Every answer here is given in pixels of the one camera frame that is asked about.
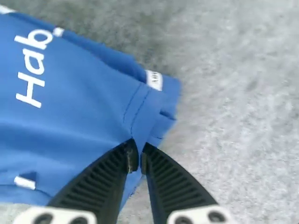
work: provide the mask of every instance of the floor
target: floor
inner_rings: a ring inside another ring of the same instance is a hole
[[[161,148],[242,224],[299,222],[299,2],[0,0],[183,83]],[[146,183],[120,224],[151,224]],[[25,209],[0,206],[1,224]]]

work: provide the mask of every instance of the white stripe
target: white stripe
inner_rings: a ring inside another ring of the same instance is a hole
[[[61,37],[63,34],[64,34],[64,29],[62,29],[62,28],[60,28],[60,27],[56,27],[56,28],[53,30],[53,35],[54,35],[54,36]]]
[[[22,188],[27,188],[27,189],[30,189],[30,190],[35,190],[36,189],[36,183],[34,181],[25,179],[25,178],[20,177],[20,176],[15,177],[14,183],[17,186],[22,187]]]
[[[13,9],[7,8],[6,6],[0,5],[0,14],[8,14],[16,12]]]

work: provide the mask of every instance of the blue shirt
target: blue shirt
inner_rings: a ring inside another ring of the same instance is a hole
[[[46,205],[109,149],[158,146],[175,121],[179,81],[104,44],[0,6],[0,49],[1,202]]]

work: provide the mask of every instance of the gray carpet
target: gray carpet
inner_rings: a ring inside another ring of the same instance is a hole
[[[299,222],[297,0],[0,0],[183,85],[161,147],[243,224]],[[0,207],[1,223],[24,207]],[[146,184],[120,224],[152,223]]]

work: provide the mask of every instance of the screw hole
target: screw hole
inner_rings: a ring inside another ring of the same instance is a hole
[[[222,222],[225,222],[225,217],[217,212],[217,211],[212,211],[209,213],[209,219],[212,223],[222,223]]]
[[[76,218],[71,222],[71,224],[87,224],[87,223],[88,222],[86,218],[82,218],[82,217]]]
[[[193,224],[193,222],[187,217],[178,217],[175,224]]]
[[[34,224],[50,224],[52,219],[53,219],[53,216],[51,214],[45,213],[45,214],[38,216],[35,219]]]

